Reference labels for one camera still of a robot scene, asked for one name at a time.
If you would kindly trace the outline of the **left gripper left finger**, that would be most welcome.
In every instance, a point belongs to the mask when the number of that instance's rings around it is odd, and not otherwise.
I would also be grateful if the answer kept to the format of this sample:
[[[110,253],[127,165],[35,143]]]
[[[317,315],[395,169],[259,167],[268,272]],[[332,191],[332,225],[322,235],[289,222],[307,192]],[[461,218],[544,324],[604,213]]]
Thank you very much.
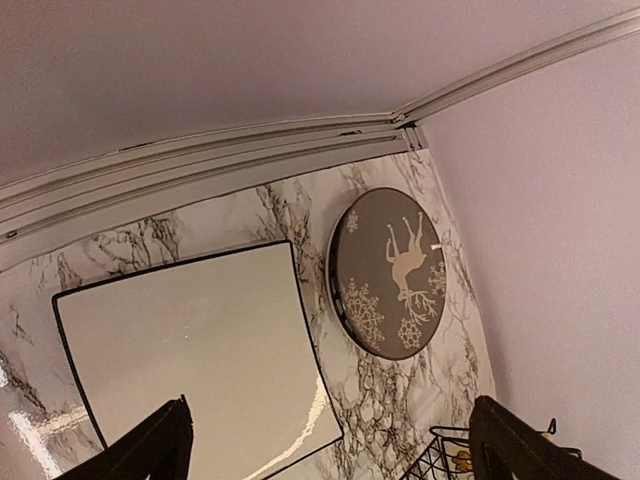
[[[185,480],[193,421],[184,396],[170,400],[100,454],[62,474],[62,480]]]

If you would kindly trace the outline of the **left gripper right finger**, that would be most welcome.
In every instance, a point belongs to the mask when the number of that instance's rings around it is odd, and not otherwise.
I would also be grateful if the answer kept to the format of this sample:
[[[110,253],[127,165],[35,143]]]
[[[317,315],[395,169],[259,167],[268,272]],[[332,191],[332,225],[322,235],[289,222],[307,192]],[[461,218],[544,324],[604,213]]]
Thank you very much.
[[[475,400],[469,443],[476,479],[615,479],[545,439],[489,396]]]

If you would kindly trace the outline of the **white square plate black rim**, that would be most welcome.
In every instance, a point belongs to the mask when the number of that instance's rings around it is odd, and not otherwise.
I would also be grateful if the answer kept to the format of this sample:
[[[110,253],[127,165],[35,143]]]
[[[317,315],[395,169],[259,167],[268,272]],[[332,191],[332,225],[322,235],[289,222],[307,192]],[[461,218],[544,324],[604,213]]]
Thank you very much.
[[[104,445],[184,396],[193,479],[271,479],[344,436],[289,241],[56,294],[52,307]]]

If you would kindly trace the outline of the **grey reindeer round plate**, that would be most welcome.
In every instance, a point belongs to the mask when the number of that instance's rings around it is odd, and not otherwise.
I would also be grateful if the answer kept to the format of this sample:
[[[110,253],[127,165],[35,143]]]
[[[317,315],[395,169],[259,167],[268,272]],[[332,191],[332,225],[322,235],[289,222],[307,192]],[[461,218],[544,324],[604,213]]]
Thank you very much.
[[[371,189],[343,212],[328,242],[325,276],[346,334],[386,360],[417,355],[444,314],[439,235],[424,208],[398,189]]]

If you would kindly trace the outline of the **floral square plate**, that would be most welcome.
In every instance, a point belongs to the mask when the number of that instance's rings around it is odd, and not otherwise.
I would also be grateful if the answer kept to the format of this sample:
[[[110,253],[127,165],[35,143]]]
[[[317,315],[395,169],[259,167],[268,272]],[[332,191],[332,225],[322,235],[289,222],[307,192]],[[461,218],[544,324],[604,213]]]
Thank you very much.
[[[469,440],[446,436],[441,440],[445,470],[451,476],[462,476],[473,472]]]

